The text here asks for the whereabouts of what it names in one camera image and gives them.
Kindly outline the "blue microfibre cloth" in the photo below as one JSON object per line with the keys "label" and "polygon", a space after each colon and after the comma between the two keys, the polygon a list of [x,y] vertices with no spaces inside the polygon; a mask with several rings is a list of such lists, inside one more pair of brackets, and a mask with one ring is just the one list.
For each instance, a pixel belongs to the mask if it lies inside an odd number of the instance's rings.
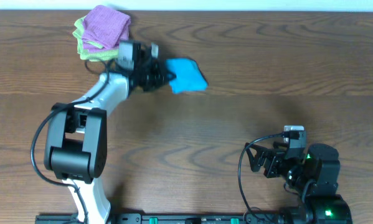
{"label": "blue microfibre cloth", "polygon": [[166,65],[167,69],[176,75],[176,78],[169,82],[174,94],[187,91],[205,91],[207,89],[208,83],[194,60],[172,58],[166,60]]}

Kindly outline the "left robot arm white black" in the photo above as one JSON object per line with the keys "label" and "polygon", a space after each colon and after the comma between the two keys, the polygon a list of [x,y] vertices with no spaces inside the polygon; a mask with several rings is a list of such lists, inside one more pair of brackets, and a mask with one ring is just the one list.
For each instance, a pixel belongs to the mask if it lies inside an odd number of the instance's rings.
{"label": "left robot arm white black", "polygon": [[154,91],[175,79],[158,55],[155,44],[121,47],[118,59],[103,63],[86,94],[55,104],[44,121],[44,165],[54,173],[55,184],[71,191],[78,209],[72,223],[107,223],[111,204],[101,178],[108,153],[107,119],[135,88]]}

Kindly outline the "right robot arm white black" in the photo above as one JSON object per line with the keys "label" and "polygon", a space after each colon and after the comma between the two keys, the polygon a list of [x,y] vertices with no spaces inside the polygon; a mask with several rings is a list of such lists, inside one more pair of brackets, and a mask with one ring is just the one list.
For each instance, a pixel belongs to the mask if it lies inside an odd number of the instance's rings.
{"label": "right robot arm white black", "polygon": [[348,204],[337,193],[341,169],[338,150],[326,144],[291,140],[274,142],[271,149],[246,143],[252,172],[264,167],[268,179],[282,177],[284,188],[298,196],[296,207],[277,213],[252,213],[257,223],[352,223]]}

